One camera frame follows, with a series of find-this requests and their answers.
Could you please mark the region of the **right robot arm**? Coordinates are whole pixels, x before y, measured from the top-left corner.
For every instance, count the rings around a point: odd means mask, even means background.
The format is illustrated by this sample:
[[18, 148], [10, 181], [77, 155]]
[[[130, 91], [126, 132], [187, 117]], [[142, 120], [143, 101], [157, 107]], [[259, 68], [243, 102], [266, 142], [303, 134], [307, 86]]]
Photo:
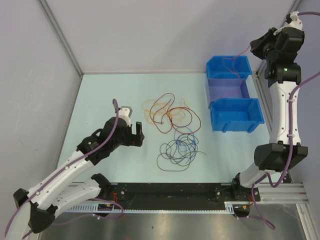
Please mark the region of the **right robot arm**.
[[[302, 71], [295, 63], [304, 40], [305, 33], [300, 29], [273, 27], [250, 42], [251, 53], [266, 61], [264, 77], [272, 100], [272, 125], [269, 142], [255, 148], [254, 162], [231, 182], [230, 194], [237, 201], [254, 194], [254, 188], [265, 178], [271, 187], [278, 187], [288, 170], [308, 155], [308, 147], [301, 145], [298, 131], [297, 100]], [[281, 175], [277, 182], [272, 182], [271, 175], [275, 173]]]

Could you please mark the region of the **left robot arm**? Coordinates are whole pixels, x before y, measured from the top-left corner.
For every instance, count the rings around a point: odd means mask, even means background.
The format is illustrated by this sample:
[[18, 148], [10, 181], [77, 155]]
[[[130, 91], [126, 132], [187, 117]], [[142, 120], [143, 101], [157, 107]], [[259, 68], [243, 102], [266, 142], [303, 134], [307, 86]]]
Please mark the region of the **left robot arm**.
[[20, 188], [13, 194], [17, 210], [6, 227], [5, 239], [24, 239], [32, 233], [38, 234], [67, 209], [86, 200], [107, 199], [111, 184], [100, 173], [74, 190], [66, 188], [118, 147], [141, 147], [144, 138], [142, 123], [136, 122], [136, 133], [132, 133], [130, 114], [124, 109], [118, 110], [103, 128], [84, 138], [63, 165], [34, 187]]

